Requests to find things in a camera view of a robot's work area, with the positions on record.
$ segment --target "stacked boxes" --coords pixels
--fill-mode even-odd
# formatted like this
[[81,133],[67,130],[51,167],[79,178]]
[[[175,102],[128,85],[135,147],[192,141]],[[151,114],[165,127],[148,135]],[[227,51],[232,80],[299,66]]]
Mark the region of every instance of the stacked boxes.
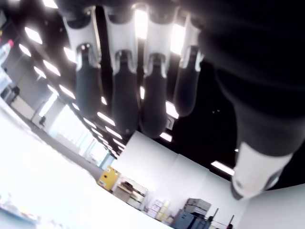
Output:
[[153,217],[159,221],[165,221],[168,217],[168,211],[167,208],[169,206],[170,202],[168,200],[165,200],[164,202],[161,202],[159,200],[156,200],[152,207],[148,210],[147,215],[150,217]]
[[152,218],[156,218],[162,206],[163,203],[159,200],[156,200],[154,204],[151,206],[151,208],[148,210],[147,215],[149,215]]

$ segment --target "fluorescent light panel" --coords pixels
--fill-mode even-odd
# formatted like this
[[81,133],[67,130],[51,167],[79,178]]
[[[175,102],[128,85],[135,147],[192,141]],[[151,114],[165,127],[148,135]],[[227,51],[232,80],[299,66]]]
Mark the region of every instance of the fluorescent light panel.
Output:
[[165,140],[167,140],[167,141],[169,141],[169,142],[171,142],[172,141],[172,136],[170,136],[169,134],[167,134],[167,133],[162,133],[162,134],[160,134],[160,137],[161,138],[164,138]]
[[50,85],[48,85],[48,88],[51,92],[55,93],[57,96],[59,95],[58,92],[54,88],[52,88]]
[[101,133],[100,133],[100,132],[98,132],[98,131],[96,131],[95,129],[91,128],[91,130],[92,130],[94,133],[96,133],[97,135],[99,135],[99,136],[103,137],[103,135],[101,135]]
[[107,105],[107,102],[106,102],[106,99],[105,99],[104,96],[102,96],[102,103],[105,104],[105,105]]
[[166,105],[166,112],[167,112],[167,114],[169,114],[170,116],[172,116],[174,118],[179,118],[179,114],[177,113],[174,104],[166,101],[165,105]]
[[126,146],[124,146],[121,142],[119,142],[118,140],[113,138],[113,141],[118,144],[119,146],[122,146],[123,148],[126,148]]
[[84,118],[84,120],[85,120],[85,122],[88,123],[90,126],[96,128],[95,124],[93,124],[92,122],[90,122],[88,119],[85,119],[85,118]]
[[25,32],[26,32],[27,36],[30,39],[32,39],[33,41],[35,41],[35,42],[37,42],[39,44],[42,44],[42,40],[40,38],[39,33],[37,33],[36,31],[34,31],[34,30],[32,30],[32,29],[30,29],[28,27],[25,27],[24,29],[25,29]]
[[104,114],[102,114],[101,112],[97,113],[98,117],[100,117],[101,119],[105,120],[107,123],[110,123],[111,125],[115,126],[115,123],[113,120],[111,120],[110,118],[108,118],[107,116],[105,116]]
[[54,0],[43,0],[43,4],[44,4],[46,7],[58,9],[58,7],[57,7],[56,3],[54,2]]
[[98,136],[99,139],[101,139],[104,143],[109,144],[105,139],[103,139],[101,136]]
[[221,164],[218,161],[214,161],[213,163],[211,163],[212,166],[224,171],[227,174],[230,174],[231,176],[234,175],[234,170],[229,168],[228,166],[225,166],[224,164]]
[[144,99],[144,97],[145,97],[145,89],[144,89],[144,87],[140,87],[140,97],[141,97],[141,99]]
[[80,110],[76,104],[72,104],[76,110]]
[[122,136],[119,135],[117,132],[111,130],[111,129],[108,128],[107,126],[105,126],[105,127],[106,127],[106,130],[107,130],[109,133],[113,134],[114,136],[118,137],[119,139],[122,139]]
[[181,55],[184,36],[185,36],[185,27],[177,24],[173,25],[172,39],[171,39],[172,52]]
[[66,56],[67,56],[67,58],[69,59],[69,61],[72,61],[72,62],[74,62],[74,63],[77,63],[77,62],[76,62],[75,53],[74,53],[71,49],[68,49],[68,48],[66,48],[66,47],[63,47],[63,50],[65,51]]
[[22,44],[19,44],[19,48],[21,49],[21,51],[23,51],[25,54],[27,54],[28,56],[31,56],[30,51],[24,47]]
[[145,11],[136,10],[134,13],[135,34],[138,38],[147,38],[148,16]]
[[75,99],[75,96],[74,94],[69,91],[67,88],[65,88],[64,86],[62,85],[59,85],[59,87],[61,88],[62,92],[66,93],[68,96],[70,96],[72,99]]
[[42,109],[40,110],[39,112],[40,117],[43,117],[49,111],[49,109],[51,108],[51,106],[53,105],[56,99],[57,99],[57,94],[53,93],[51,97],[48,99],[48,101],[44,104]]
[[50,64],[46,60],[43,60],[43,63],[51,72],[55,73],[58,76],[61,75],[60,72],[58,71],[58,69],[54,65]]
[[104,144],[107,146],[108,149],[113,149],[110,145],[104,142]]
[[36,66],[34,66],[34,70],[35,72],[37,72],[38,75],[40,75],[43,78],[47,78],[46,75],[44,74],[44,72],[42,70],[40,70],[39,68],[37,68]]

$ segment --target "white wall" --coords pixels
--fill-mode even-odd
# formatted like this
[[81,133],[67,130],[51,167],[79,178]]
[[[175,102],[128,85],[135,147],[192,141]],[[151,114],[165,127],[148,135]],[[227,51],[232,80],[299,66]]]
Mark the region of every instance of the white wall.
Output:
[[200,198],[212,204],[207,216],[219,208],[215,220],[227,225],[235,215],[236,228],[248,203],[232,197],[229,181],[138,132],[131,137],[114,167],[148,188],[149,207],[155,199],[169,200],[173,215],[188,198]]
[[59,98],[57,98],[54,101],[53,105],[51,106],[51,108],[48,110],[48,112],[45,115],[46,116],[46,123],[45,123],[45,127],[44,127],[45,132],[47,132],[47,133],[49,132],[55,119],[61,113],[61,111],[63,110],[65,105],[66,104],[64,104]]
[[145,135],[135,132],[115,164],[121,174],[155,191],[177,154]]
[[31,119],[35,113],[35,111],[23,99],[21,99],[20,96],[17,96],[11,106],[28,119]]
[[305,227],[305,184],[266,191],[251,199],[238,229]]
[[232,215],[234,228],[239,224],[243,213],[248,205],[248,201],[237,201],[233,198],[230,190],[230,181],[209,172],[206,180],[200,188],[198,198],[211,203],[207,215],[212,216],[219,208],[214,220],[228,225]]
[[169,210],[176,215],[188,198],[196,198],[209,170],[192,160],[178,155],[154,193],[154,199],[171,201]]

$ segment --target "shelf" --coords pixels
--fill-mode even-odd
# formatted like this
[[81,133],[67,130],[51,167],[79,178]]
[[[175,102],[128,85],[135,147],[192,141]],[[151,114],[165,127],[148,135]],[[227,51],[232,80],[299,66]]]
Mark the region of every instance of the shelf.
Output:
[[142,204],[142,202],[138,201],[137,199],[133,198],[132,196],[130,196],[131,199],[134,199],[135,201],[139,202],[140,204]]

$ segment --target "ceiling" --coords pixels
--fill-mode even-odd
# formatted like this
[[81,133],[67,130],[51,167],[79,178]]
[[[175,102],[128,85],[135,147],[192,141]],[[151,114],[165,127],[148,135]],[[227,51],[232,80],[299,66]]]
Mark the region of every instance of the ceiling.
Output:
[[[75,89],[75,64],[69,61],[64,53],[63,47],[70,47],[63,25],[62,19],[56,9],[46,8],[42,0],[21,0],[18,8],[11,8],[7,12],[17,26],[20,36],[27,40],[28,48],[32,58],[38,63],[46,75],[50,84],[59,92],[59,84],[64,85],[71,91]],[[111,98],[112,98],[112,69],[108,51],[106,24],[103,9],[97,7],[97,24],[102,49],[102,87],[107,105],[101,105],[101,112],[111,118]],[[39,45],[30,40],[24,27],[32,28],[40,34],[43,45]],[[139,41],[139,86],[141,85],[143,70],[143,41]],[[45,59],[56,66],[61,77],[56,76],[45,68],[42,60]],[[167,100],[173,100],[173,92],[177,69],[180,57],[172,53],[170,69],[168,72]],[[162,138],[155,139],[168,149],[186,156],[187,158],[208,168],[213,173],[230,179],[230,176],[211,163],[215,160],[234,167],[235,144],[236,144],[236,121],[234,109],[230,102],[222,95],[214,75],[214,67],[205,60],[201,64],[201,72],[198,83],[196,106],[191,115],[175,120],[173,130],[166,130],[166,133],[173,137],[171,142]],[[71,107],[80,117],[77,110],[73,108],[73,99],[65,94],[60,94],[61,98]],[[118,145],[113,142],[113,136],[104,132],[107,125],[115,130],[115,127],[107,124],[98,116],[94,119],[97,126],[103,131],[104,138],[109,142],[113,149],[119,152]],[[126,144],[130,136],[124,136],[121,142]],[[302,162],[305,161],[305,145],[296,152],[292,161],[284,169],[279,182],[273,189],[289,187],[305,183],[305,177],[301,176],[305,172]]]

